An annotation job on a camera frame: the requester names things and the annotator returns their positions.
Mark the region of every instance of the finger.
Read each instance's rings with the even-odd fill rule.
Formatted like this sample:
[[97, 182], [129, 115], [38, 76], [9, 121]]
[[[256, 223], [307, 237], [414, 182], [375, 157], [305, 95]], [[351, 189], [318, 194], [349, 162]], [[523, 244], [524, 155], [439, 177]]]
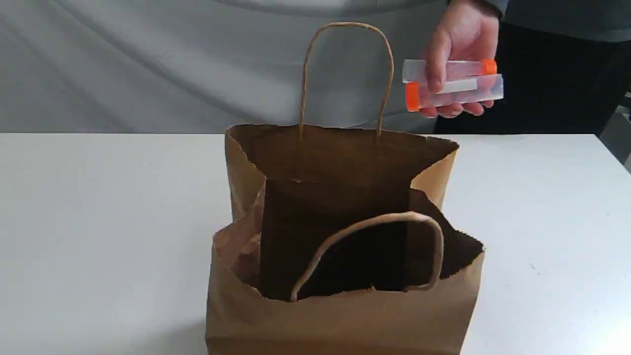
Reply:
[[427, 66], [425, 75], [431, 92], [442, 90], [447, 79], [447, 60], [451, 52], [451, 38], [446, 31], [437, 29], [427, 49]]
[[463, 108], [466, 112], [474, 115], [480, 116], [484, 113], [484, 107], [478, 102], [470, 102], [468, 104], [463, 104]]
[[454, 118], [463, 113], [463, 106], [461, 104], [451, 104], [447, 106], [438, 107], [438, 114], [445, 118]]
[[418, 110], [418, 113], [425, 118], [438, 117], [438, 111], [436, 111], [436, 107], [427, 107], [425, 109], [420, 109]]

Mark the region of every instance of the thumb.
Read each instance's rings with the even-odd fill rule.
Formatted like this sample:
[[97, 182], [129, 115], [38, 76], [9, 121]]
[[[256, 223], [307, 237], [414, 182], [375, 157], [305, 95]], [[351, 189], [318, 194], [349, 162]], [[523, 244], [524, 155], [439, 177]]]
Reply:
[[446, 31], [436, 30], [427, 49], [425, 75], [431, 92], [442, 90], [447, 79], [447, 60], [451, 53], [451, 38]]

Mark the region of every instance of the bag handle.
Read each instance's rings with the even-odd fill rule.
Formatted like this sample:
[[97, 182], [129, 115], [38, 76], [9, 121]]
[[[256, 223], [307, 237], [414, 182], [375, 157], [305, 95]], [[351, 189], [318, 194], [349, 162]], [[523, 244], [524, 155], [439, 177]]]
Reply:
[[390, 42], [388, 42], [388, 38], [381, 32], [377, 27], [372, 25], [368, 25], [366, 23], [360, 22], [333, 22], [329, 23], [321, 27], [311, 39], [311, 43], [309, 44], [309, 48], [307, 49], [307, 56], [305, 57], [305, 63], [302, 68], [302, 98], [300, 103], [300, 121], [298, 124], [298, 137], [302, 139], [304, 137], [304, 126], [305, 126], [305, 104], [307, 101], [307, 65], [309, 63], [309, 56], [311, 54], [311, 50], [316, 42], [320, 33], [322, 33], [325, 29], [329, 27], [363, 27], [368, 28], [369, 30], [373, 30], [377, 32], [381, 38], [384, 40], [386, 45], [386, 49], [388, 51], [388, 55], [390, 56], [390, 77], [388, 81], [388, 86], [386, 88], [386, 94], [384, 95], [383, 100], [381, 101], [381, 109], [379, 110], [379, 121], [377, 123], [377, 137], [381, 135], [381, 122], [384, 119], [384, 110], [386, 109], [386, 102], [388, 101], [388, 96], [390, 96], [390, 91], [392, 90], [392, 80], [394, 79], [394, 57], [392, 56], [392, 49], [390, 48]]
[[292, 295], [290, 299], [291, 302], [298, 301], [298, 292], [300, 292], [300, 289], [302, 288], [302, 286], [304, 286], [309, 280], [309, 278], [311, 278], [311, 275], [313, 275], [318, 264], [320, 263], [320, 259], [322, 258], [322, 256], [324, 256], [324, 254], [330, 247], [332, 247], [333, 245], [335, 245], [337, 242], [341, 241], [342, 239], [346, 238], [350, 234], [353, 234], [354, 232], [357, 232], [357, 231], [361, 231], [364, 228], [377, 226], [379, 224], [393, 223], [393, 222], [426, 223], [433, 229], [434, 254], [433, 254], [432, 276], [427, 284], [421, 285], [421, 286], [410, 286], [410, 287], [407, 287], [406, 290], [419, 289], [423, 291], [429, 291], [433, 289], [436, 286], [436, 283], [438, 282], [440, 278], [440, 272], [442, 271], [442, 260], [443, 260], [443, 255], [444, 255], [444, 237], [442, 234], [442, 229], [440, 228], [438, 222], [436, 222], [436, 220], [434, 220], [433, 218], [429, 216], [419, 214], [416, 212], [404, 212], [401, 214], [385, 214], [385, 215], [372, 217], [370, 219], [352, 224], [351, 226], [344, 228], [341, 231], [336, 232], [332, 236], [328, 237], [315, 252], [314, 257], [313, 259], [311, 259], [311, 262], [309, 262], [309, 266], [307, 267], [304, 274], [302, 274], [302, 276], [300, 276], [298, 281], [296, 281], [296, 284], [294, 285], [292, 289]]

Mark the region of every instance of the gray sleeve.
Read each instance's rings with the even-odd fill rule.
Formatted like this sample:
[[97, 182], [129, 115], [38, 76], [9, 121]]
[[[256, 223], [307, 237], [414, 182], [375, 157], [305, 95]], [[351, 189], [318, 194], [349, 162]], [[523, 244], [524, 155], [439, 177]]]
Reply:
[[498, 11], [500, 18], [504, 17], [506, 7], [509, 5], [509, 0], [483, 0], [483, 2], [493, 6]]

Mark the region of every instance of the gray fabric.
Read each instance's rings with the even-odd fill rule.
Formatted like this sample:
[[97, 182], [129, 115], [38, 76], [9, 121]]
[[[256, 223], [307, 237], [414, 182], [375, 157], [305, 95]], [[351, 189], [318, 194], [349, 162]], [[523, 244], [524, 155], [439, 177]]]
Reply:
[[[418, 58], [444, 10], [419, 0], [0, 1], [0, 131], [217, 133], [295, 124], [302, 63], [318, 27], [376, 25], [398, 69]], [[374, 124], [388, 66], [375, 33], [325, 33], [306, 119]], [[406, 113], [401, 74], [387, 129], [428, 131]]]
[[513, 25], [603, 42], [631, 40], [630, 0], [486, 1]]

